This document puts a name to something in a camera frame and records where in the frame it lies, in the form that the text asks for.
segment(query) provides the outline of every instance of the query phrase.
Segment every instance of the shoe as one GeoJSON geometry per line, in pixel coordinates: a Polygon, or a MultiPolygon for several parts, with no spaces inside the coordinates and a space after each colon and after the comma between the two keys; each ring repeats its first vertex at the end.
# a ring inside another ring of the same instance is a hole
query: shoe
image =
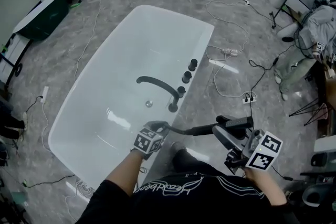
{"type": "Polygon", "coordinates": [[[284,94],[284,93],[281,93],[281,97],[284,101],[287,101],[288,100],[288,95],[284,94]]]}
{"type": "Polygon", "coordinates": [[[281,79],[280,79],[280,77],[278,77],[277,75],[275,75],[275,82],[276,82],[277,84],[281,84],[281,79]]]}
{"type": "Polygon", "coordinates": [[[174,142],[170,148],[170,152],[172,154],[172,156],[175,156],[177,152],[179,152],[180,150],[187,150],[187,148],[185,147],[185,145],[181,142],[174,142]]]}
{"type": "Polygon", "coordinates": [[[23,120],[23,122],[25,123],[25,128],[24,128],[24,130],[26,131],[27,128],[28,128],[28,115],[27,115],[26,112],[23,112],[22,120],[23,120]]]}

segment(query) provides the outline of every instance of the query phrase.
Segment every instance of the marble floor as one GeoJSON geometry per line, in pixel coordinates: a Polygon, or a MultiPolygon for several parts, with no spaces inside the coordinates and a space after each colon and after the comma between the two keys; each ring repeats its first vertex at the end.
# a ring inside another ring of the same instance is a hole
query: marble floor
{"type": "MultiPolygon", "coordinates": [[[[78,74],[118,23],[135,7],[142,4],[166,8],[210,23],[215,26],[210,45],[240,50],[245,41],[245,32],[233,24],[216,20],[207,13],[205,5],[209,1],[211,0],[83,0],[80,6],[70,10],[68,16],[49,38],[33,43],[25,53],[22,59],[23,70],[19,77],[12,79],[9,87],[13,94],[10,100],[14,106],[13,113],[19,118],[35,101],[35,97],[42,93],[44,86],[49,86],[45,104],[49,120],[44,135],[47,144],[50,128],[74,83],[76,61],[91,36],[100,5],[101,11],[94,37],[79,62],[78,74]]],[[[237,2],[237,0],[215,1],[227,4],[237,2]]],[[[274,10],[268,0],[249,1],[265,15],[274,10]]],[[[209,11],[224,20],[236,22],[249,32],[249,41],[244,51],[238,57],[228,59],[226,62],[228,68],[223,68],[216,77],[222,94],[240,95],[249,90],[263,73],[259,68],[252,68],[248,60],[252,59],[255,63],[270,67],[275,57],[284,51],[288,44],[276,38],[276,32],[280,27],[272,30],[271,22],[258,15],[251,7],[242,4],[226,6],[211,3],[209,11]]],[[[290,20],[285,14],[280,14],[277,23],[286,26],[290,20]]],[[[280,61],[293,49],[282,55],[280,61]]],[[[208,48],[208,54],[212,58],[223,58],[223,54],[214,48],[208,48]]],[[[213,77],[218,68],[204,55],[174,126],[186,129],[211,124],[215,122],[216,116],[221,114],[238,118],[250,115],[250,107],[242,104],[242,98],[221,97],[217,93],[213,77]]],[[[254,91],[258,95],[257,102],[252,105],[255,128],[268,130],[284,141],[282,152],[274,167],[283,175],[299,178],[300,171],[309,168],[317,126],[310,124],[303,127],[309,115],[289,118],[288,114],[314,99],[316,96],[314,84],[302,79],[289,95],[289,101],[285,102],[281,99],[271,71],[265,74],[254,91]]],[[[71,171],[42,147],[41,132],[46,120],[40,103],[29,110],[28,117],[29,125],[25,139],[18,145],[19,156],[12,150],[6,171],[19,182],[26,180],[30,185],[71,175],[71,171]]],[[[167,137],[165,146],[161,149],[147,180],[158,178],[170,171],[169,145],[182,139],[188,148],[202,154],[215,168],[227,172],[224,166],[227,151],[213,135],[181,137],[171,134],[167,137]]],[[[21,190],[27,193],[26,210],[32,223],[74,222],[65,204],[65,197],[73,196],[74,192],[66,186],[65,181],[24,189],[7,172],[0,169],[1,177],[8,188],[11,191],[21,190]]],[[[274,171],[270,172],[281,187],[288,186],[289,183],[282,180],[274,171]]],[[[69,178],[67,181],[74,184],[76,178],[69,178]]],[[[69,198],[68,202],[71,214],[78,218],[86,203],[78,197],[69,198]]]]}

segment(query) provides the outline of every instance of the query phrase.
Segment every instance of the black faucet spout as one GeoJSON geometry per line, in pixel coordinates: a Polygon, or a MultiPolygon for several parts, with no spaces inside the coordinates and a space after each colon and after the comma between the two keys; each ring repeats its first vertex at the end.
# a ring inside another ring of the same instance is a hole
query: black faucet spout
{"type": "Polygon", "coordinates": [[[169,109],[170,112],[176,112],[178,110],[177,102],[179,101],[180,95],[173,87],[171,87],[169,84],[163,82],[162,80],[152,78],[152,77],[148,77],[148,76],[138,77],[137,78],[137,83],[141,83],[141,82],[147,82],[147,83],[150,83],[150,84],[154,84],[154,85],[159,86],[160,88],[166,90],[167,92],[169,92],[174,97],[174,100],[169,105],[168,109],[169,109]]]}

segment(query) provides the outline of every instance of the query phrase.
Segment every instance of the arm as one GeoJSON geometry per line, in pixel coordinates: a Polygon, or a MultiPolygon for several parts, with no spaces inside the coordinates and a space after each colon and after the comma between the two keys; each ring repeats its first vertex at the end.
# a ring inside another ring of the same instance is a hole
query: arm
{"type": "Polygon", "coordinates": [[[307,20],[307,27],[310,34],[310,39],[313,44],[319,41],[319,33],[317,33],[317,26],[330,22],[332,19],[332,7],[322,6],[317,9],[307,20]]]}
{"type": "Polygon", "coordinates": [[[130,152],[100,184],[76,224],[108,223],[126,214],[142,159],[140,151],[130,152]]]}
{"type": "Polygon", "coordinates": [[[115,183],[128,196],[133,194],[138,180],[139,170],[144,154],[133,150],[127,157],[107,176],[106,180],[115,183]]]}
{"type": "Polygon", "coordinates": [[[244,168],[246,178],[251,180],[256,186],[265,193],[272,206],[285,205],[287,203],[284,192],[267,172],[255,169],[244,168]]]}
{"type": "Polygon", "coordinates": [[[280,224],[299,224],[296,216],[292,212],[291,206],[287,204],[284,192],[267,172],[255,169],[244,168],[246,178],[254,182],[257,187],[266,195],[272,205],[274,221],[280,224]]]}

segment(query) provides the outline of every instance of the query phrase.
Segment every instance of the power strip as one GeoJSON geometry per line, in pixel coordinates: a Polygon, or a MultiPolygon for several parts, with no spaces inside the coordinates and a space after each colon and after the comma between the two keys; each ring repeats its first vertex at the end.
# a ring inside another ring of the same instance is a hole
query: power strip
{"type": "Polygon", "coordinates": [[[251,101],[250,98],[247,98],[247,101],[245,101],[245,98],[243,99],[243,104],[250,104],[250,103],[254,103],[257,102],[257,98],[253,97],[253,100],[251,101]]]}

